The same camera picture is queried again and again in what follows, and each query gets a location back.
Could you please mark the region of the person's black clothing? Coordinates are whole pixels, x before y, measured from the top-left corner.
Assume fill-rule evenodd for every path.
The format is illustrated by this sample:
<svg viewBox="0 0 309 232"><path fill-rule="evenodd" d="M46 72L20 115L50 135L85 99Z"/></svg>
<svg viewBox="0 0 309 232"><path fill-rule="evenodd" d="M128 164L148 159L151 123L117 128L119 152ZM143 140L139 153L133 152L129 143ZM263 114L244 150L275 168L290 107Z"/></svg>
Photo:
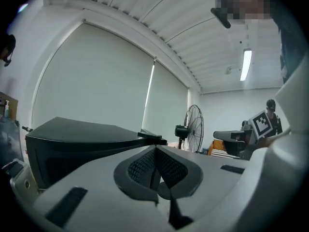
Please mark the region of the person's black clothing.
<svg viewBox="0 0 309 232"><path fill-rule="evenodd" d="M272 19L281 37L281 76L286 83L301 63L309 44L303 30L288 9L278 5L274 9Z"/></svg>

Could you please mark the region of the black standing fan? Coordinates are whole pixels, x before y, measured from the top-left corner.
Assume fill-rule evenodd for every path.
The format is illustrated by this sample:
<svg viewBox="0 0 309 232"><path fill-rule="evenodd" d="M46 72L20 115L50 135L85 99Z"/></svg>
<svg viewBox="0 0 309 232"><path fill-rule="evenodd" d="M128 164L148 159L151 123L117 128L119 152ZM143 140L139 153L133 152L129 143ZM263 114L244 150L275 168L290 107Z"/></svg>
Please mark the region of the black standing fan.
<svg viewBox="0 0 309 232"><path fill-rule="evenodd" d="M175 136L179 138L178 149L200 152L204 137L204 119L196 104L188 108L183 125L176 125Z"/></svg>

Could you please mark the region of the black cabinet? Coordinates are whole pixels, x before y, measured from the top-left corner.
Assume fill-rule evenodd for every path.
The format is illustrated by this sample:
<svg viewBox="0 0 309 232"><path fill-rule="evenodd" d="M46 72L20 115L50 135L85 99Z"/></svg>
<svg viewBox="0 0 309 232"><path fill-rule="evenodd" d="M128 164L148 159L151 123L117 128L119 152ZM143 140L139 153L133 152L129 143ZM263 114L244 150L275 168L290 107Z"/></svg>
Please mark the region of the black cabinet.
<svg viewBox="0 0 309 232"><path fill-rule="evenodd" d="M26 136L29 164L39 189L46 190L83 164L148 145L167 145L147 130L55 117Z"/></svg>

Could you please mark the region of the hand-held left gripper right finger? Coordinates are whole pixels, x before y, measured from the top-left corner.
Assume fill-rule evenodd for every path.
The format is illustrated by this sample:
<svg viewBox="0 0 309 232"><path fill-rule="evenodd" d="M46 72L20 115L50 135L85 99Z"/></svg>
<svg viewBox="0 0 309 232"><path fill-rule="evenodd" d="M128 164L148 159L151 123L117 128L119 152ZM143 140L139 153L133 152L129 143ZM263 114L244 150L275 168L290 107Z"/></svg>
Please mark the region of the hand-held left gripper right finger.
<svg viewBox="0 0 309 232"><path fill-rule="evenodd" d="M170 199L169 221L154 221L154 232L236 232L243 206L228 195L247 162L202 156L158 145L155 168L163 182L158 194Z"/></svg>

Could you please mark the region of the plastic-covered table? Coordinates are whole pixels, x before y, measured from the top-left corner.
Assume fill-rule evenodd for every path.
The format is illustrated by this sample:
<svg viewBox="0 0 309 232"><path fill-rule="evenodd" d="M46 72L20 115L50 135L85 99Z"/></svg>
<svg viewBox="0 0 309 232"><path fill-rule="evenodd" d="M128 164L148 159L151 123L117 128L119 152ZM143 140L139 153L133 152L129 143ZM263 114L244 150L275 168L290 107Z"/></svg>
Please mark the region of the plastic-covered table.
<svg viewBox="0 0 309 232"><path fill-rule="evenodd" d="M2 116L0 118L0 168L14 159L24 161L19 122Z"/></svg>

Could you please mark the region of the cardboard box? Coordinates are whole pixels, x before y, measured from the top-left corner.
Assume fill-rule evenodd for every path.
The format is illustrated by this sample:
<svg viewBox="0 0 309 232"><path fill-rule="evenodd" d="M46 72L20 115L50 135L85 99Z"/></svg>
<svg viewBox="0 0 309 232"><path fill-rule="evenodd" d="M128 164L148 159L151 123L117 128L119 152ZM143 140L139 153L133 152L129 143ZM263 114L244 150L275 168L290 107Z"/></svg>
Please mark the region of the cardboard box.
<svg viewBox="0 0 309 232"><path fill-rule="evenodd" d="M4 115L6 101L9 101L9 119L16 120L18 100L6 95L3 92L0 92L0 115Z"/></svg>

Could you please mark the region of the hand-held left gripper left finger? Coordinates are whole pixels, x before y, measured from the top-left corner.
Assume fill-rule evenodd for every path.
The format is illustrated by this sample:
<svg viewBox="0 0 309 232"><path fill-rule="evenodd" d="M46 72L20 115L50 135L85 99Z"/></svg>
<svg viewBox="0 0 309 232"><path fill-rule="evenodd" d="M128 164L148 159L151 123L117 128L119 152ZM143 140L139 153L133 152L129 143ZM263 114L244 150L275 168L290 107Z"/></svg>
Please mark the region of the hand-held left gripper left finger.
<svg viewBox="0 0 309 232"><path fill-rule="evenodd" d="M133 200L115 184L116 166L144 150L145 146L90 161L53 184L33 205L40 227L45 232L174 232L153 202ZM87 193L61 228L46 216L73 187Z"/></svg>

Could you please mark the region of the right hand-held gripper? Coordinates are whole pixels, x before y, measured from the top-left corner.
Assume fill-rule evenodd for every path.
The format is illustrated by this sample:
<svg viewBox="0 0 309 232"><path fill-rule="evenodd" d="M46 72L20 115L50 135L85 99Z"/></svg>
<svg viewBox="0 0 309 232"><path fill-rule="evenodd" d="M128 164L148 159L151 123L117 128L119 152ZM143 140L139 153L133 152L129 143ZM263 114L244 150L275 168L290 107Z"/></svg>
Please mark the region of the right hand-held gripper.
<svg viewBox="0 0 309 232"><path fill-rule="evenodd" d="M265 110L244 120L241 130L215 131L213 137L222 140L228 154L239 154L241 159L250 159L260 140L272 131L272 125Z"/></svg>

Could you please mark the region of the long ceiling light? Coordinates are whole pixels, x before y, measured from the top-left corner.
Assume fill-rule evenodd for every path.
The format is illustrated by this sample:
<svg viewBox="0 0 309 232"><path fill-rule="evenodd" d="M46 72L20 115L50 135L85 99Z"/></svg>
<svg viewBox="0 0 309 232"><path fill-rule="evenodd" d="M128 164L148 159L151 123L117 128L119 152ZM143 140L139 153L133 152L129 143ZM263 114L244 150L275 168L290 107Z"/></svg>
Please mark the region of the long ceiling light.
<svg viewBox="0 0 309 232"><path fill-rule="evenodd" d="M249 68L251 65L251 60L252 60L252 50L251 49L244 49L243 52L243 64L242 64L242 69L241 69L241 76L240 76L240 81L243 82L246 80Z"/></svg>

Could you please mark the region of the person's right forearm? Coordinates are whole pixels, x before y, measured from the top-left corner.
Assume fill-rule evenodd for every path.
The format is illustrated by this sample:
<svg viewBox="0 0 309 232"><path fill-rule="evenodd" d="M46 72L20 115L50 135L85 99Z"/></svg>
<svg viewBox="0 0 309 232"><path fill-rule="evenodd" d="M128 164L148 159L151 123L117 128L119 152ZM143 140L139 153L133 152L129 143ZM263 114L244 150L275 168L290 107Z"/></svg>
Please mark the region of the person's right forearm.
<svg viewBox="0 0 309 232"><path fill-rule="evenodd" d="M277 139L284 137L286 135L290 134L290 130L286 130L278 135L260 138L256 144L256 149L264 148L264 147L270 147L273 142L275 142Z"/></svg>

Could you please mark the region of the white roller blind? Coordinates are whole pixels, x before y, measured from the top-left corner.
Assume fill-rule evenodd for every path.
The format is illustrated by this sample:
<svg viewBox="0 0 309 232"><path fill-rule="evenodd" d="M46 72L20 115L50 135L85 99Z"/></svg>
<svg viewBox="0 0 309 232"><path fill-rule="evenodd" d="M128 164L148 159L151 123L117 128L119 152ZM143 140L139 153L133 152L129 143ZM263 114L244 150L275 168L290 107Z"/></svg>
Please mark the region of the white roller blind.
<svg viewBox="0 0 309 232"><path fill-rule="evenodd" d="M58 116L139 131L152 65L153 58L130 42L80 25L44 71L32 127Z"/></svg>
<svg viewBox="0 0 309 232"><path fill-rule="evenodd" d="M188 106L188 88L166 67L153 66L142 128L175 143L175 126L182 125Z"/></svg>

